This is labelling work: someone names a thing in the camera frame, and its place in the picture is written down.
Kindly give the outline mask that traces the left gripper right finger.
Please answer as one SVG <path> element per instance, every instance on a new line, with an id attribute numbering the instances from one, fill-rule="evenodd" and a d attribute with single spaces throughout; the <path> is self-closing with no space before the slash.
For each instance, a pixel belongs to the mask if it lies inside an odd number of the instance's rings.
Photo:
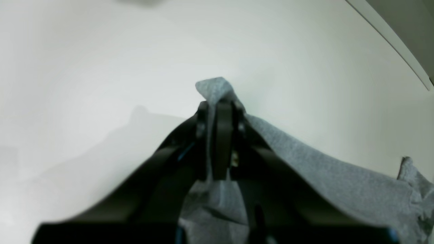
<path id="1" fill-rule="evenodd" d="M 235 101 L 216 104 L 214 179 L 238 184 L 249 244 L 399 242 L 392 228 L 363 223 L 321 196 L 270 148 Z"/>

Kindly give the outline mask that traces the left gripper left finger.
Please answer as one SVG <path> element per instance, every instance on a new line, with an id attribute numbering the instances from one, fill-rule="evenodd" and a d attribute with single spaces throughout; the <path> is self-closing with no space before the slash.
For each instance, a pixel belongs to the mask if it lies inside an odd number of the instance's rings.
<path id="1" fill-rule="evenodd" d="M 33 244 L 185 244 L 183 201 L 205 180 L 208 103 L 175 128 L 112 193 L 68 220 L 39 226 Z"/>

